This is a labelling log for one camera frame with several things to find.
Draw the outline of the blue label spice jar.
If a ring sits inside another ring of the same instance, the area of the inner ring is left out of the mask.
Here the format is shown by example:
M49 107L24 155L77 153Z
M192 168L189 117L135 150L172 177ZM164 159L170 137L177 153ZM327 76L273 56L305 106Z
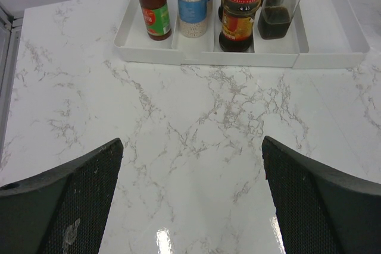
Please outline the blue label spice jar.
M177 0L179 29L188 38L201 37L207 30L208 0Z

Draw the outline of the left aluminium frame post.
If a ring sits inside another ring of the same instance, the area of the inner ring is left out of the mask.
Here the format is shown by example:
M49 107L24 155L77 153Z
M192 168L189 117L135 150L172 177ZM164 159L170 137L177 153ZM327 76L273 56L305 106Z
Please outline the left aluminium frame post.
M23 17L13 16L1 4L1 152L4 148L22 25Z

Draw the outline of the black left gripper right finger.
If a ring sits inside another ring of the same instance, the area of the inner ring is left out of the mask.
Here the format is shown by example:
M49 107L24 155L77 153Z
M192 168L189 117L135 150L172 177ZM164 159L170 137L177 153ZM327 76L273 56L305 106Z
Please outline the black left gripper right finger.
M286 253L380 253L380 184L262 142Z

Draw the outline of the red lid sauce jar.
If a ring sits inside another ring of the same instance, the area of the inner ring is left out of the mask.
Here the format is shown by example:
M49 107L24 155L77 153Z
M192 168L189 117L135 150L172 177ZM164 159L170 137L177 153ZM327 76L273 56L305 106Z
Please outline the red lid sauce jar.
M255 14L261 0L223 0L219 45L225 52L245 52L253 43Z

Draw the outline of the white compartment organizer tray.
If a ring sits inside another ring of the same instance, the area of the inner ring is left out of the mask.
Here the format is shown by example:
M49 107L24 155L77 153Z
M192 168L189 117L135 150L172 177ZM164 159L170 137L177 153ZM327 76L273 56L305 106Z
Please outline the white compartment organizer tray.
M154 64L351 68L370 47L348 0L130 0L114 44Z

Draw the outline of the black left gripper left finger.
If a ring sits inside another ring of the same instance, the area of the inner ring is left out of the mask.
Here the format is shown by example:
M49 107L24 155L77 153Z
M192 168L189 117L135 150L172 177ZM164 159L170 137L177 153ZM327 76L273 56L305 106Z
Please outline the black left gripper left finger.
M1 253L98 253L123 158L119 138L1 187Z

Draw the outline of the green label sauce bottle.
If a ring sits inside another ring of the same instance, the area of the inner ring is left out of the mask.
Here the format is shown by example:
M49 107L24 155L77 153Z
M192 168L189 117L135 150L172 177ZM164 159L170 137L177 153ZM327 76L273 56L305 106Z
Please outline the green label sauce bottle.
M148 36L156 41L171 35L167 0L139 0Z

